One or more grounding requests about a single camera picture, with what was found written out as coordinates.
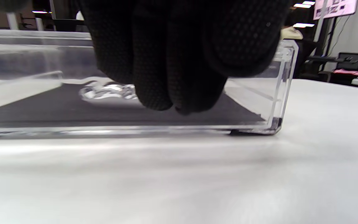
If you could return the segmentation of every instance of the gloved hand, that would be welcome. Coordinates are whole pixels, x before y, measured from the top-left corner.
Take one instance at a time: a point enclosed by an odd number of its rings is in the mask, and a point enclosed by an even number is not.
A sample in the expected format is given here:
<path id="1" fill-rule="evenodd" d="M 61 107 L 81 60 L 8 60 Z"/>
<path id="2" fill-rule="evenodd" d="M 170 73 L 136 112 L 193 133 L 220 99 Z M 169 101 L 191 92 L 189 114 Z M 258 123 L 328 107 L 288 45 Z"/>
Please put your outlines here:
<path id="1" fill-rule="evenodd" d="M 114 81 L 135 84 L 147 108 L 175 106 L 181 114 L 212 108 L 228 77 L 249 77 L 267 68 L 290 4 L 290 0 L 77 1 L 98 68 Z"/>

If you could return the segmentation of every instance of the white tablecloth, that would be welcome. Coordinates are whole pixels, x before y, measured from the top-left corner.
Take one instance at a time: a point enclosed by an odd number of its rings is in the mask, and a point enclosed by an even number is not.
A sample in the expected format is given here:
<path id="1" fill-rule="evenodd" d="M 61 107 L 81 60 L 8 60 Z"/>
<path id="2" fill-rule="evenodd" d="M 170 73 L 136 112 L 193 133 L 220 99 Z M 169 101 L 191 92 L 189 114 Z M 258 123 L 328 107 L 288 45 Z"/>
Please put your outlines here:
<path id="1" fill-rule="evenodd" d="M 0 140 L 0 224 L 358 224 L 358 88 L 294 80 L 275 136 Z"/>

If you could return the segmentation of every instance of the monitor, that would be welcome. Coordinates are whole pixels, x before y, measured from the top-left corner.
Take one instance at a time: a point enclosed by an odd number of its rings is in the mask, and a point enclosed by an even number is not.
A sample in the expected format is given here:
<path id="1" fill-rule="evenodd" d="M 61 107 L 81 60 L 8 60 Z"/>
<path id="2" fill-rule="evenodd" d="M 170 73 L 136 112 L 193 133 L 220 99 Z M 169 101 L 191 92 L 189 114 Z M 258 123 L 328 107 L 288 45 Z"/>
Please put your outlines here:
<path id="1" fill-rule="evenodd" d="M 321 17 L 324 0 L 316 0 L 313 20 Z M 324 18 L 351 15 L 356 12 L 357 0 L 328 0 Z"/>

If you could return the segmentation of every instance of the pink object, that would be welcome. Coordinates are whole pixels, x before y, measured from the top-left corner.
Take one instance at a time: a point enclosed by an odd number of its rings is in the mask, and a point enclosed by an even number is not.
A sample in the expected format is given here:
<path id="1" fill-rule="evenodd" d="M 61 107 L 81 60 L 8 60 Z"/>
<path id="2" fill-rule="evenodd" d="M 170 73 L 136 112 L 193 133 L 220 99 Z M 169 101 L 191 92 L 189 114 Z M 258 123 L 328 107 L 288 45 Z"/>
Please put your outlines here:
<path id="1" fill-rule="evenodd" d="M 344 70 L 344 69 L 335 70 L 334 73 L 358 75 L 358 71 L 347 71 L 347 70 Z"/>
<path id="2" fill-rule="evenodd" d="M 316 0 L 313 20 L 321 17 L 324 0 Z M 324 18 L 351 15 L 356 12 L 357 0 L 331 0 L 327 2 L 327 11 Z"/>

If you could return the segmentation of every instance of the clear acrylic box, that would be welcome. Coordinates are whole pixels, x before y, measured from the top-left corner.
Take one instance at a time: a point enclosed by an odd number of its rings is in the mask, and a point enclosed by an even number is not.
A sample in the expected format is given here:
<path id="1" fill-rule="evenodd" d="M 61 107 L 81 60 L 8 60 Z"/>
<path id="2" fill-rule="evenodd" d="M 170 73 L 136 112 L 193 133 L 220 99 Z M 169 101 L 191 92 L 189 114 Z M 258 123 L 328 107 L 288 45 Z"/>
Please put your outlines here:
<path id="1" fill-rule="evenodd" d="M 281 129 L 297 44 L 284 40 L 269 68 L 230 78 L 213 109 L 158 112 L 96 67 L 88 33 L 0 30 L 0 137 L 258 133 Z"/>

